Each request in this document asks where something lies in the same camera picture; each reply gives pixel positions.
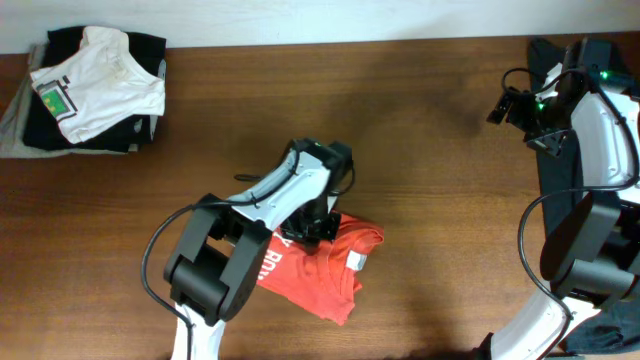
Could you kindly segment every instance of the wooden table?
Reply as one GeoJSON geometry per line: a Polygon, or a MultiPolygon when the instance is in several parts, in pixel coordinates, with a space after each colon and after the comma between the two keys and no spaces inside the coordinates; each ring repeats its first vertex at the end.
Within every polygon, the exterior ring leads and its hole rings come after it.
{"type": "MultiPolygon", "coordinates": [[[[608,36],[640,71],[638,33],[608,36]]],[[[562,45],[579,36],[553,37],[562,45]]],[[[127,156],[0,161],[0,358],[165,359],[176,319],[140,284],[149,236],[175,209],[264,173],[291,138],[353,147],[339,209],[384,226],[344,327],[257,288],[223,359],[382,359],[468,350],[534,291],[516,227],[538,194],[517,129],[485,123],[524,37],[175,49],[156,142],[127,156]]],[[[6,108],[26,69],[0,57],[6,108]]],[[[524,77],[513,79],[525,86],[524,77]]],[[[531,219],[537,259],[543,229],[531,219]]],[[[162,236],[152,286],[184,224],[162,236]]]]}

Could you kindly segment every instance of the folded red t-shirt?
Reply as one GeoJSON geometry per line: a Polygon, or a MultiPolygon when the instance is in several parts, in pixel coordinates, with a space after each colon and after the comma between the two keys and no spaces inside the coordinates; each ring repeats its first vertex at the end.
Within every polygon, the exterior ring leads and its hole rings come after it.
{"type": "Polygon", "coordinates": [[[354,294],[362,288],[356,272],[383,238],[381,227],[342,215],[335,241],[321,241],[309,255],[302,245],[276,231],[257,283],[323,319],[344,325],[355,307],[354,294]]]}

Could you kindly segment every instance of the folded white t-shirt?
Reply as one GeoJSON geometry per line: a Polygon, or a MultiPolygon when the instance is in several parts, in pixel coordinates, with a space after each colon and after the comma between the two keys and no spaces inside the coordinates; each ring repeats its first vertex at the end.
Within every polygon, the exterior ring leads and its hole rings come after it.
{"type": "Polygon", "coordinates": [[[31,79],[72,144],[133,114],[164,114],[164,80],[135,61],[129,36],[120,30],[85,27],[76,54],[60,65],[32,72],[31,79]]]}

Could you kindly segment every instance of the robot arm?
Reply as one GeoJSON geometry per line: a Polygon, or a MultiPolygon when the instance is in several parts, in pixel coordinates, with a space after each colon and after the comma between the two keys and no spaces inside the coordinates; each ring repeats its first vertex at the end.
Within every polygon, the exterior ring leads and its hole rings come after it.
{"type": "MultiPolygon", "coordinates": [[[[172,312],[180,317],[174,360],[217,357],[224,324],[253,291],[274,230],[280,227],[283,236],[308,247],[335,238],[340,215],[331,209],[341,194],[335,189],[349,171],[354,170],[348,146],[305,139],[251,189],[227,200],[208,194],[188,207],[193,214],[164,269],[176,302],[172,312]],[[209,237],[232,243],[231,256],[210,246],[209,237]]],[[[172,219],[156,232],[145,257],[172,219]]],[[[149,294],[171,309],[148,288],[146,260],[142,276],[149,294]]]]}
{"type": "Polygon", "coordinates": [[[508,115],[527,146],[553,157],[574,131],[586,187],[547,237],[540,259],[545,285],[571,316],[538,290],[509,325],[485,339],[482,359],[542,358],[583,321],[640,295],[639,107],[633,79],[611,69],[618,60],[613,44],[585,39],[568,48],[535,97],[505,91],[488,119],[500,123],[508,115]]]}

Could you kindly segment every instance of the folded clothes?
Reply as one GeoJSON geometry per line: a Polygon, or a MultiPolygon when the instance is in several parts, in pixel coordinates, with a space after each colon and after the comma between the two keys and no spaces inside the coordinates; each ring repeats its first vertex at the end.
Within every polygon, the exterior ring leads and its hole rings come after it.
{"type": "MultiPolygon", "coordinates": [[[[33,48],[29,56],[29,71],[40,68],[45,48],[45,45],[37,45],[33,48]]],[[[2,120],[0,120],[0,158],[51,158],[71,153],[86,155],[118,155],[126,153],[126,151],[114,152],[104,149],[81,148],[48,151],[25,145],[22,142],[22,137],[31,106],[32,93],[31,78],[27,73],[20,84],[16,96],[11,100],[9,107],[2,116],[2,120]]],[[[137,151],[137,147],[138,145],[131,144],[127,150],[129,152],[137,151]]]]}
{"type": "Polygon", "coordinates": [[[381,227],[348,215],[342,215],[334,242],[321,241],[313,255],[275,232],[257,284],[320,318],[344,325],[355,307],[354,294],[362,288],[356,272],[383,240],[381,227]]]}
{"type": "MultiPolygon", "coordinates": [[[[61,64],[78,52],[83,37],[83,26],[50,31],[49,45],[42,66],[61,64]]],[[[166,40],[155,36],[128,33],[129,53],[148,73],[164,78],[166,40]]],[[[127,152],[129,144],[148,144],[153,140],[157,116],[132,115],[96,137],[78,144],[71,144],[61,133],[57,122],[38,94],[33,94],[31,108],[24,132],[24,143],[45,150],[69,148],[107,149],[127,152]]]]}
{"type": "Polygon", "coordinates": [[[164,114],[164,80],[129,53],[117,29],[84,28],[80,49],[62,64],[31,73],[33,89],[69,142],[94,138],[134,113],[164,114]]]}

